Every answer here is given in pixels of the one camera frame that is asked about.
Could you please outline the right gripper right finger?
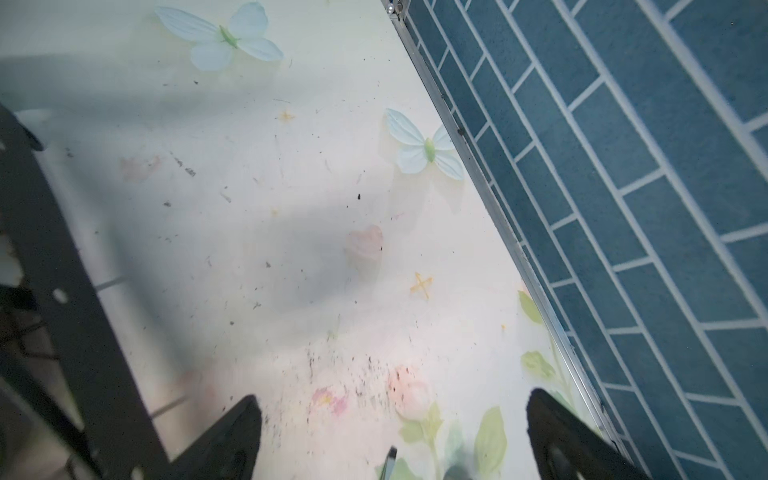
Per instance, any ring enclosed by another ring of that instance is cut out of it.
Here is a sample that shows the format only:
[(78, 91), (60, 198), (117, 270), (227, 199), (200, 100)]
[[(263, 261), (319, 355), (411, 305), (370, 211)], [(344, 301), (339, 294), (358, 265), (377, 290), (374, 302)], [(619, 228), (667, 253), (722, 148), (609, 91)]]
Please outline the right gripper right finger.
[(645, 479), (616, 449), (547, 391), (536, 388), (526, 407), (528, 436), (542, 479)]

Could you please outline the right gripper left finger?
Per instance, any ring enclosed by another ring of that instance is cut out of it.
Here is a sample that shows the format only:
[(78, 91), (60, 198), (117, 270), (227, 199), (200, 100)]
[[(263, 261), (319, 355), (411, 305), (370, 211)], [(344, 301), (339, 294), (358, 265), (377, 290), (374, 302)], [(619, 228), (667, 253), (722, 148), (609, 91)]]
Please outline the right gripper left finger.
[(262, 423), (256, 397), (243, 397), (170, 464), (164, 478), (251, 479)]

